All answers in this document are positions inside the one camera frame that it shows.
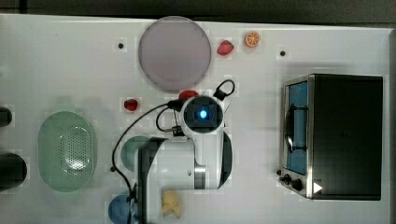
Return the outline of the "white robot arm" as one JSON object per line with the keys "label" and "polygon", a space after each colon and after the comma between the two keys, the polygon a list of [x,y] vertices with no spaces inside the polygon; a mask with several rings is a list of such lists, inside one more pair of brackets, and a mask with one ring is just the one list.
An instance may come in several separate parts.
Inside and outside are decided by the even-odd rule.
{"label": "white robot arm", "polygon": [[151,137],[136,153],[139,224],[162,222],[167,190],[219,189],[233,166],[231,141],[224,132],[224,101],[198,95],[167,106],[179,113],[182,135]]}

